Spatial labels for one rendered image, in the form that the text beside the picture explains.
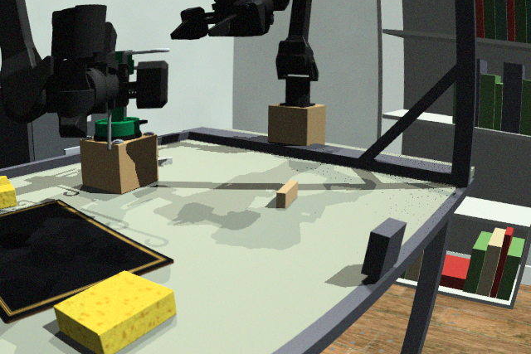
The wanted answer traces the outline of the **yellow sponge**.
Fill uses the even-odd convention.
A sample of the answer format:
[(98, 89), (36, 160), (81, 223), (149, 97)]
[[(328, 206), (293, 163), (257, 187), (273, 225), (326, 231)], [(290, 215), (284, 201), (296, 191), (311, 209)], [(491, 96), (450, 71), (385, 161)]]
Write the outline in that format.
[(96, 354), (115, 354), (177, 313), (172, 289), (127, 271), (54, 310), (60, 330)]
[(0, 177), (0, 209), (17, 206), (16, 192), (6, 176)]

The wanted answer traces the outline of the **black rectangular mat with tan border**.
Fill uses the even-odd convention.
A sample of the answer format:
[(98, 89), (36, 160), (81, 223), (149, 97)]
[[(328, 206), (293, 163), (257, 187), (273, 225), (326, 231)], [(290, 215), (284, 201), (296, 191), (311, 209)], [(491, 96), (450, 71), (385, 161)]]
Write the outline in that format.
[(62, 200), (0, 214), (0, 316), (6, 324), (54, 308), (127, 271), (174, 260)]

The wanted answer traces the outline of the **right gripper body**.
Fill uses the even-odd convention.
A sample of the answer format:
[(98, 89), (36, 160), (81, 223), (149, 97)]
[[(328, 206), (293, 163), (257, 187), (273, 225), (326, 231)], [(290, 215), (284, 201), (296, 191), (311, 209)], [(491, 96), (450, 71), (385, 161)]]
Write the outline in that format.
[[(245, 2), (241, 2), (241, 4), (247, 4), (248, 6), (253, 5), (249, 7), (251, 10), (251, 17), (256, 32), (255, 36), (262, 36), (268, 33), (270, 29), (270, 22), (266, 11), (266, 5), (261, 0), (247, 0)], [(180, 13), (181, 19), (183, 21), (183, 12), (193, 10), (199, 38), (205, 37), (207, 35), (207, 30), (209, 30), (208, 24), (216, 25), (221, 20), (224, 20), (225, 18), (229, 17), (234, 8), (234, 3), (221, 3), (214, 5), (213, 8), (214, 12), (205, 12), (204, 9), (201, 7), (192, 7), (185, 9)]]

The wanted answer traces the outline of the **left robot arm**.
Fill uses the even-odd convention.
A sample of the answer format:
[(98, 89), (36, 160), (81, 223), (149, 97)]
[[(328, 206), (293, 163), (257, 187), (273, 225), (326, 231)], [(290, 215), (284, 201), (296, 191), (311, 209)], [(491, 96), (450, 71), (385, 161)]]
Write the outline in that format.
[(87, 137), (87, 116), (101, 108), (107, 93), (102, 74), (89, 67), (119, 69), (117, 33), (105, 21), (106, 11), (107, 6), (99, 4), (54, 11), (51, 55), (42, 59), (25, 0), (0, 0), (0, 83), (9, 119), (28, 124), (45, 114), (54, 100), (60, 136)]

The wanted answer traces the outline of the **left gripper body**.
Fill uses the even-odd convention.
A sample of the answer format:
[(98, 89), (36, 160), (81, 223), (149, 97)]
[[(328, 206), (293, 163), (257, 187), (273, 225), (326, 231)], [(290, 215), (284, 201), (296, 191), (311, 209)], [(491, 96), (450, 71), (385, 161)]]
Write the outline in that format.
[[(138, 62), (136, 81), (132, 82), (129, 82), (125, 68), (109, 70), (108, 66), (103, 66), (89, 69), (99, 71), (107, 87), (105, 102), (94, 114), (106, 114), (108, 109), (115, 109), (116, 99), (136, 99), (137, 109), (161, 109), (168, 102), (166, 61)], [(136, 90), (136, 93), (129, 90)]]

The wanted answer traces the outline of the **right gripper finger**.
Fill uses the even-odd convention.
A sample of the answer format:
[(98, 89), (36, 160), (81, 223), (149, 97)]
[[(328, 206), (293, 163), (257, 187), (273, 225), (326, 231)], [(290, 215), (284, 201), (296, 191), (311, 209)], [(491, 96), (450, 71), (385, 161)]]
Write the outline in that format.
[(194, 13), (186, 11), (182, 14), (183, 21), (171, 34), (172, 40), (197, 40), (200, 39)]
[(250, 7), (247, 4), (235, 5), (231, 15), (207, 31), (209, 36), (254, 36)]

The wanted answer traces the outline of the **white rectangular block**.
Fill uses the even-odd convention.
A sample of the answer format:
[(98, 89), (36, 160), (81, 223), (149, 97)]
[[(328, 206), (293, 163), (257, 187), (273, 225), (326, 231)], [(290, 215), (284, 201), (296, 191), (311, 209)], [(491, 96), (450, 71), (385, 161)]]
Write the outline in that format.
[(158, 165), (173, 163), (173, 158), (166, 156), (158, 158)]

